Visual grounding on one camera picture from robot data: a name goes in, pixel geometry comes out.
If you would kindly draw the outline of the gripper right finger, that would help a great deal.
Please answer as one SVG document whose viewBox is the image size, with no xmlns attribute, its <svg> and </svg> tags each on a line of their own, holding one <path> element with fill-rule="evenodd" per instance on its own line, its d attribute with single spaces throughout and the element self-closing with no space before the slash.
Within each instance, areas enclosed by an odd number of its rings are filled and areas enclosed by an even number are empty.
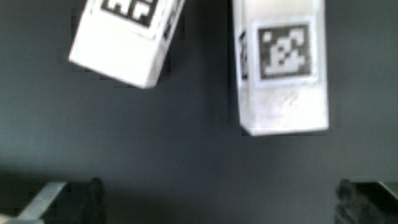
<svg viewBox="0 0 398 224">
<path fill-rule="evenodd" d="M 398 224 L 398 182 L 353 182 L 335 187 L 333 224 Z"/>
</svg>

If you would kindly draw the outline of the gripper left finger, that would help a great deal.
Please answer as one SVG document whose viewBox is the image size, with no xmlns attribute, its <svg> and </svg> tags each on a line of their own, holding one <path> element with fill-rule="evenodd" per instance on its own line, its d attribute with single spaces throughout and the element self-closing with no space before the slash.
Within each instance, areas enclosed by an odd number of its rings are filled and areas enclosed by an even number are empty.
<svg viewBox="0 0 398 224">
<path fill-rule="evenodd" d="M 15 216 L 0 213 L 0 224 L 106 224 L 104 185 L 49 182 Z"/>
</svg>

